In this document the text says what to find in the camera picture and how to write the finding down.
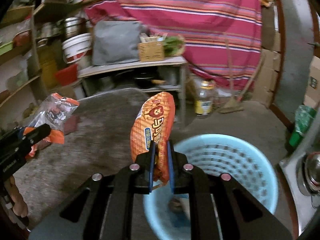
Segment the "person's left hand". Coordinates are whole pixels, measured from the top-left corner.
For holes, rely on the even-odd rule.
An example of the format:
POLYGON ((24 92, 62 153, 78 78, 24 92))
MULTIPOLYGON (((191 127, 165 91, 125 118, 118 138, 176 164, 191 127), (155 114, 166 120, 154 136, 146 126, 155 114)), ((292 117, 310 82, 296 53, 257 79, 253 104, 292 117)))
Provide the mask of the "person's left hand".
POLYGON ((11 197, 13 204, 13 212, 16 216, 22 218, 27 217, 28 215, 28 206, 23 199, 23 196, 20 194, 18 187, 16 186, 14 176, 11 176, 5 183, 4 186, 11 197))

